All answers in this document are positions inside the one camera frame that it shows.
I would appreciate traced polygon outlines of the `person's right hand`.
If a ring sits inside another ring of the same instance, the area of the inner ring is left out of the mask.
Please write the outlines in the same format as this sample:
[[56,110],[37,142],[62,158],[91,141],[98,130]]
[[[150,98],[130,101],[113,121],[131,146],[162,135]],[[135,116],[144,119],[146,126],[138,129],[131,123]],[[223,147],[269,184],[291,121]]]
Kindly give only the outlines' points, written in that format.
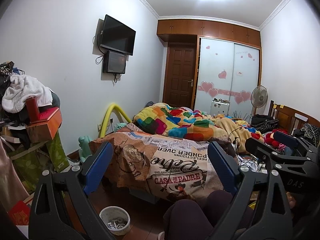
[[293,197],[293,195],[290,192],[287,192],[286,196],[287,196],[287,200],[289,202],[290,209],[294,208],[295,204],[296,204],[295,198]]

